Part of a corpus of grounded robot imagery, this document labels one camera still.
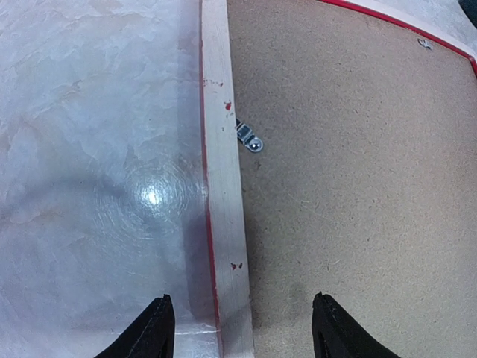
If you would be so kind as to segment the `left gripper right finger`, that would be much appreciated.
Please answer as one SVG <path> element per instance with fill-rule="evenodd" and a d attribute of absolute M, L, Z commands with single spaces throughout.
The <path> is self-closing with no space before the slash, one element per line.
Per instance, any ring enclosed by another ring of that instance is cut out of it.
<path fill-rule="evenodd" d="M 316 357 L 399 358 L 375 340 L 331 295 L 317 293 L 312 307 Z"/>

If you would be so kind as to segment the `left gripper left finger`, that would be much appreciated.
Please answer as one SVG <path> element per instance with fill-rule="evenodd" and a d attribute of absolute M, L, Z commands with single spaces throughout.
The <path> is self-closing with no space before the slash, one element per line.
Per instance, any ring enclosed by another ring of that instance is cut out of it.
<path fill-rule="evenodd" d="M 172 358 L 175 315 L 170 295 L 155 298 L 119 337 L 95 358 Z"/>

